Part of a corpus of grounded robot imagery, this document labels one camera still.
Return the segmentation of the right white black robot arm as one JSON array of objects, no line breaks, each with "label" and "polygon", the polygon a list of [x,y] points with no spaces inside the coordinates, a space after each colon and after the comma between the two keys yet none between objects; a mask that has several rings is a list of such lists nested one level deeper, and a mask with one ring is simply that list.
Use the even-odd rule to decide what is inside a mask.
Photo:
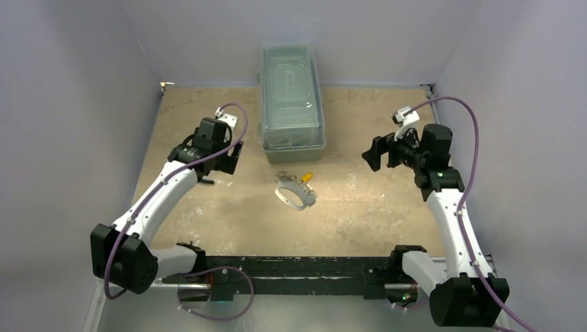
[{"label": "right white black robot arm", "polygon": [[374,172],[380,170],[384,154],[389,168],[404,165],[413,170],[444,246],[445,268],[423,248],[397,246],[388,264],[390,276],[399,282],[410,277],[420,286],[438,326],[494,327],[509,285],[495,275],[476,241],[463,202],[462,177],[449,164],[452,139],[448,127],[427,124],[421,133],[410,128],[377,136],[361,156]]}]

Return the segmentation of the yellow key tag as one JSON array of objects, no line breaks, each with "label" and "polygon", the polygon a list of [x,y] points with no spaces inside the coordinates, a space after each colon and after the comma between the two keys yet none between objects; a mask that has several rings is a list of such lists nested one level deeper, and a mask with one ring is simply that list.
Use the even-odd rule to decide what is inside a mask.
[{"label": "yellow key tag", "polygon": [[300,180],[304,183],[308,183],[313,178],[313,176],[314,174],[312,172],[307,172],[300,178]]}]

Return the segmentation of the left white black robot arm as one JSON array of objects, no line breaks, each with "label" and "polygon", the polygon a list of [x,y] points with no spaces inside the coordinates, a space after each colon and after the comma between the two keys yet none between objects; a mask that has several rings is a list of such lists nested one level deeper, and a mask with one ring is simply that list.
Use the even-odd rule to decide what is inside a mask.
[{"label": "left white black robot arm", "polygon": [[233,127],[204,118],[194,133],[168,155],[147,191],[111,225],[99,223],[90,234],[93,274],[135,294],[155,279],[180,274],[190,283],[206,276],[205,252],[187,243],[152,250],[155,234],[176,204],[212,171],[233,174],[242,142]]}]

